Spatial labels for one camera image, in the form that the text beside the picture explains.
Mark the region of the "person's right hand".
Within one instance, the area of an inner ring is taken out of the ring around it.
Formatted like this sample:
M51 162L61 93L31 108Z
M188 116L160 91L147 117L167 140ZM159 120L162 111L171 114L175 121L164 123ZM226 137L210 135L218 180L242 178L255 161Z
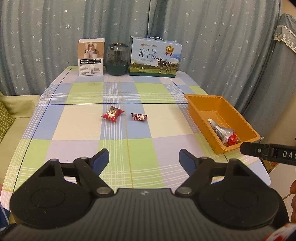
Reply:
M290 187L290 194L294 195L291 203L291 207L292 207L291 222L296 223L296 181L294 181Z

